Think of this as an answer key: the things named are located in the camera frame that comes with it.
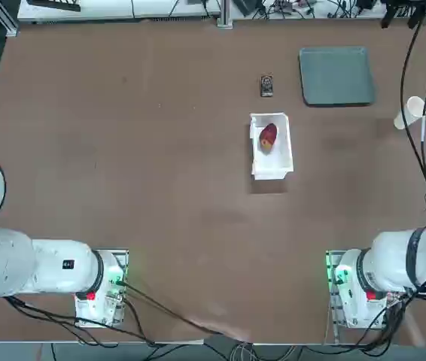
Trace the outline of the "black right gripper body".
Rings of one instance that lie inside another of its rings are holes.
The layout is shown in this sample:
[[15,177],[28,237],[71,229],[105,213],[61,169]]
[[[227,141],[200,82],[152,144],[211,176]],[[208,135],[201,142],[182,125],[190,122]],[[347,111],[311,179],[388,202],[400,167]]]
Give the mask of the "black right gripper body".
[[390,8],[417,8],[419,6],[426,8],[426,0],[384,0],[387,9]]

